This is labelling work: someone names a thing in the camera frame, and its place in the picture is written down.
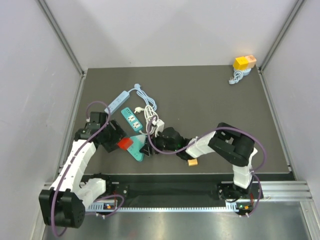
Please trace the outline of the teal triangular power strip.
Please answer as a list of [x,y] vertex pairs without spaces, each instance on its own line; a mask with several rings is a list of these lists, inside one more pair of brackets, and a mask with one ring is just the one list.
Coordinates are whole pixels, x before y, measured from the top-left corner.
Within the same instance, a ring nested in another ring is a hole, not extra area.
[[144,154],[140,152],[141,148],[145,145],[146,136],[144,134],[131,136],[133,141],[132,145],[127,149],[131,156],[138,162],[141,162],[144,158]]

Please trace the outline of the red plug adapter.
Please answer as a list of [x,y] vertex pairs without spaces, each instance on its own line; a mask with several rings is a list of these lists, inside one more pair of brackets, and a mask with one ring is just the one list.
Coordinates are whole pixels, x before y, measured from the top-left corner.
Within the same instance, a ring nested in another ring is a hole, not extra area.
[[124,137],[121,139],[117,145],[123,150],[127,150],[133,144],[133,140],[130,137]]

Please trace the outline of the orange plug adapter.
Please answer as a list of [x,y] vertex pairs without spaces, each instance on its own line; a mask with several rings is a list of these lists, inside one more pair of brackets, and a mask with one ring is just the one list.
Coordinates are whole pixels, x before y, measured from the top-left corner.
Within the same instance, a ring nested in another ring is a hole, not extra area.
[[198,165],[198,160],[195,158],[195,159],[189,159],[187,161],[187,164],[189,167],[194,167],[194,166],[197,166]]

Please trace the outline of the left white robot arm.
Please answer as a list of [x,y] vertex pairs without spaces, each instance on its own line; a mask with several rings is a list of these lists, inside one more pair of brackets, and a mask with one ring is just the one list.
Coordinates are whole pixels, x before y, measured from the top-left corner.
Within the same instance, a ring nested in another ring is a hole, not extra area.
[[76,131],[69,156],[57,178],[49,189],[39,194],[45,225],[77,229],[84,221],[86,210],[99,196],[106,199],[113,194],[113,185],[103,178],[91,178],[84,186],[81,181],[97,149],[103,147],[111,153],[126,136],[107,113],[90,113],[88,122]]

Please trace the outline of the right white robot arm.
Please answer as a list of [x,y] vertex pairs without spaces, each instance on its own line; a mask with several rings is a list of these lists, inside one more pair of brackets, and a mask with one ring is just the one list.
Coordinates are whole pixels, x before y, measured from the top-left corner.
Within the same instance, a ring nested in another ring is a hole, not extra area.
[[146,142],[139,152],[146,156],[154,154],[176,155],[184,161],[216,153],[232,165],[233,183],[220,190],[223,199],[234,202],[245,198],[252,191],[252,159],[258,152],[256,140],[248,133],[224,122],[217,129],[200,137],[182,137],[173,127],[159,133],[146,135]]

